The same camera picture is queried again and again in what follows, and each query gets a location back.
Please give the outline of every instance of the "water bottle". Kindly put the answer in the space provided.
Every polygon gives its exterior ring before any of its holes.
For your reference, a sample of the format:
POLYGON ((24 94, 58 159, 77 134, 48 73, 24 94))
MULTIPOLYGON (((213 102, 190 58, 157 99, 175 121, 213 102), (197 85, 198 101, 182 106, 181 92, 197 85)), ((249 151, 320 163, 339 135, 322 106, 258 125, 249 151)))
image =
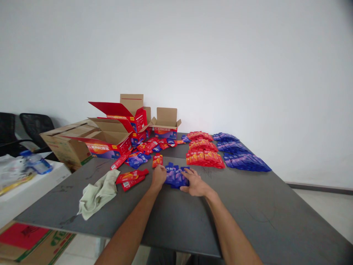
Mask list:
POLYGON ((27 165, 40 175, 53 170, 53 167, 39 154, 33 154, 30 150, 26 150, 21 152, 20 155, 26 159, 27 165))

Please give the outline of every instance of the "baseboard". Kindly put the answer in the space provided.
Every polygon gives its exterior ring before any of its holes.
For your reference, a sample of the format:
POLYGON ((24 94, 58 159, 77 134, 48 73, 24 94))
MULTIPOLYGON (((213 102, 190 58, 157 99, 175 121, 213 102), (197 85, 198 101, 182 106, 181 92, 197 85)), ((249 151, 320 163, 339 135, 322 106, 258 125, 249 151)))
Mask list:
POLYGON ((300 190, 323 191, 323 192, 330 192, 330 193, 353 195, 353 190, 346 190, 346 189, 341 189, 341 188, 306 185, 306 184, 298 184, 298 183, 291 183, 291 182, 286 182, 286 184, 291 188, 296 188, 296 189, 300 189, 300 190))

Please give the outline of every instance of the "towel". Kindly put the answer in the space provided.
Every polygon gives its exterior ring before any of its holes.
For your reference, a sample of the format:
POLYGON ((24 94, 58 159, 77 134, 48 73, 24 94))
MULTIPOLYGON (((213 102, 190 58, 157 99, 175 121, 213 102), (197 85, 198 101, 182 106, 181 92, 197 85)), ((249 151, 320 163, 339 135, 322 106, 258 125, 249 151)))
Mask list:
POLYGON ((107 202, 113 199, 118 192, 115 181, 119 174, 120 171, 117 169, 110 170, 94 185, 88 184, 83 189, 83 196, 80 199, 77 215, 82 214, 83 219, 88 220, 107 202))

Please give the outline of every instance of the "hand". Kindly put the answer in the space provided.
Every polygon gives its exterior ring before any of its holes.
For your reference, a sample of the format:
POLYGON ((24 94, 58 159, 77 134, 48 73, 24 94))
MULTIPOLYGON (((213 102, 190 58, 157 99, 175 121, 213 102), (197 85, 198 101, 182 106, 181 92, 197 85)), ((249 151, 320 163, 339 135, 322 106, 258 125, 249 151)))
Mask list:
POLYGON ((191 196, 207 196, 215 191, 204 182, 196 170, 185 169, 186 172, 182 172, 183 176, 186 177, 190 182, 190 187, 182 186, 180 190, 189 193, 191 196))
POLYGON ((162 165, 157 165, 153 171, 151 188, 160 191, 163 183, 167 179, 167 170, 162 165))

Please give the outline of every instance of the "black chair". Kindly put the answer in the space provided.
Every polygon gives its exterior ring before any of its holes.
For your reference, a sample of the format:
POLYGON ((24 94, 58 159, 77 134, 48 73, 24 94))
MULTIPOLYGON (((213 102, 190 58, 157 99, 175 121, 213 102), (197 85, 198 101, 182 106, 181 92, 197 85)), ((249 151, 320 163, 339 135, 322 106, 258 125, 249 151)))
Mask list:
POLYGON ((34 114, 34 113, 21 113, 19 115, 21 123, 28 134, 34 140, 34 143, 41 149, 48 147, 42 137, 39 135, 41 133, 51 131, 54 129, 53 122, 51 118, 47 115, 34 114))
POLYGON ((0 112, 0 156, 9 154, 17 157, 27 150, 20 143, 33 142, 31 139, 18 140, 15 135, 15 114, 0 112))

